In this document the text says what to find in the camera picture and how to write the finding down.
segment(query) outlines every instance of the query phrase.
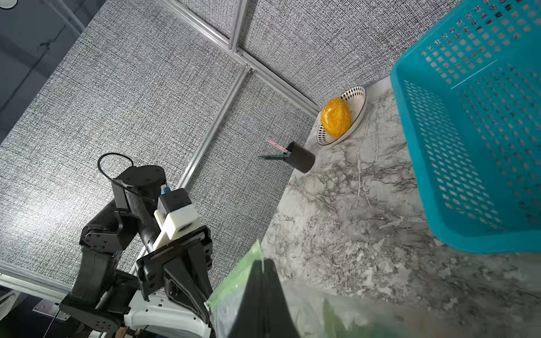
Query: yellow mango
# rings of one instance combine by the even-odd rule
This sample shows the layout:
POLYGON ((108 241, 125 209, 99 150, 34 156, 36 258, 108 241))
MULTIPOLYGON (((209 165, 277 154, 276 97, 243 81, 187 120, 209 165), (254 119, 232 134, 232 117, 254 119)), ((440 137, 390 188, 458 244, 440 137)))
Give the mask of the yellow mango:
POLYGON ((351 127, 351 112, 346 101, 336 97, 329 102, 321 113, 321 125, 332 137, 339 138, 351 127))

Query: metal rail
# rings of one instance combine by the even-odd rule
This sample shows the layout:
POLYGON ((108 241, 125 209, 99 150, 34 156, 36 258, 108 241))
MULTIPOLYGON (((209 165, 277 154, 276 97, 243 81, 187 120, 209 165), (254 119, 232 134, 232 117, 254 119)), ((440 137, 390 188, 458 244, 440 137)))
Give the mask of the metal rail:
POLYGON ((199 143, 199 147, 195 151, 194 156, 190 160, 190 163, 186 167, 186 170, 184 171, 184 174, 182 175, 180 182, 177 184, 175 189, 178 188, 185 188, 190 178, 192 177, 195 168, 199 165, 199 162, 203 158, 203 155, 205 151, 207 150, 208 146, 210 145, 210 142, 212 138, 214 137, 214 134, 218 131, 218 127, 220 126, 220 123, 222 122, 223 118, 225 117, 227 110, 229 109, 229 106, 233 102, 233 99, 235 98, 236 93, 239 91, 242 82, 250 72, 251 68, 250 66, 245 65, 241 68, 239 71, 239 74, 237 75, 235 81, 233 82, 231 88, 229 89, 229 92, 227 93, 227 96, 225 100, 223 100, 222 106, 214 116, 214 119, 210 123, 210 126, 207 130, 207 133, 203 136, 203 139, 201 140, 201 143, 199 143))
POLYGON ((0 284, 53 302, 62 301, 71 290, 71 286, 67 284, 59 283, 4 262, 0 264, 0 284))
POLYGON ((233 25, 231 27, 231 38, 229 39, 228 47, 232 51, 236 51, 239 46, 240 32, 242 30, 242 23, 244 16, 246 15, 246 5, 248 0, 237 0, 237 6, 235 8, 235 18, 233 19, 233 25))

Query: black cable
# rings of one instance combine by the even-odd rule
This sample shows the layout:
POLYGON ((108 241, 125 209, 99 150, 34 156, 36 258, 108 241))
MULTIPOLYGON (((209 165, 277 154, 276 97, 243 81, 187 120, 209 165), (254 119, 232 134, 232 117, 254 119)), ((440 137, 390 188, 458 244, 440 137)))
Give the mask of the black cable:
POLYGON ((142 336, 142 334, 144 333, 144 331, 147 329, 148 325, 144 327, 144 329, 141 330, 141 332, 139 332, 139 334, 137 335, 138 337, 139 336, 142 336))
POLYGON ((45 336, 47 336, 47 332, 49 332, 49 329, 51 328, 52 323, 55 321, 56 316, 58 316, 58 313, 60 313, 60 309, 58 309, 58 311, 56 312, 55 316, 52 318, 51 322, 49 323, 49 326, 48 326, 47 330, 46 330, 45 333, 43 334, 43 338, 45 338, 45 336))
POLYGON ((135 191, 131 191, 130 189, 126 188, 125 186, 121 185, 120 183, 116 182, 116 181, 113 180, 111 177, 109 177, 109 175, 107 175, 107 174, 105 173, 105 171, 103 171, 103 169, 102 169, 102 167, 101 167, 101 161, 103 160, 104 157, 109 156, 109 155, 116 155, 116 156, 124 157, 124 158, 128 159, 128 160, 131 162, 131 166, 132 166, 132 167, 133 167, 133 165, 134 165, 134 161, 133 161, 131 158, 129 158, 128 156, 124 155, 124 154, 119 154, 119 153, 106 153, 106 154, 103 154, 102 156, 100 156, 100 157, 98 158, 98 170, 101 172, 101 174, 102 174, 103 176, 105 176, 108 180, 110 180, 112 184, 121 187, 121 188, 124 189, 125 191, 127 191, 127 192, 129 192, 129 193, 132 193, 132 194, 134 194, 134 195, 137 195, 137 196, 139 196, 140 198, 142 198, 142 199, 144 199, 144 200, 147 200, 147 201, 149 201, 149 202, 153 202, 153 203, 156 202, 156 201, 153 200, 152 198, 148 198, 148 197, 143 196, 143 195, 141 195, 141 194, 139 194, 139 193, 136 193, 135 191))

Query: black cup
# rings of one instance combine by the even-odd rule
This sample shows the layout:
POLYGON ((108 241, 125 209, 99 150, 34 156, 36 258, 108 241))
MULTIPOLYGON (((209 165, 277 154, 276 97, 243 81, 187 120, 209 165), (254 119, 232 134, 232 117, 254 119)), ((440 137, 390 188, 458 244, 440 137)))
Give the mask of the black cup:
POLYGON ((289 150, 289 157, 284 161, 301 173, 310 171, 315 162, 314 154, 295 142, 291 142, 286 149, 289 150))

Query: metal bracket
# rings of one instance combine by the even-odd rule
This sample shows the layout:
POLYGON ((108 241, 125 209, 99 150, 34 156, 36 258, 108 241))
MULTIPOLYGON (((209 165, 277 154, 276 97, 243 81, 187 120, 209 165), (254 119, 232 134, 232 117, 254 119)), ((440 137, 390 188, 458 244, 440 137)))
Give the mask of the metal bracket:
MULTIPOLYGON (((36 306, 34 306, 32 311, 53 318, 58 311, 58 303, 42 299, 36 306)), ((64 322, 68 320, 69 317, 70 315, 64 313, 64 311, 60 311, 58 312, 58 315, 56 315, 57 319, 64 322)))

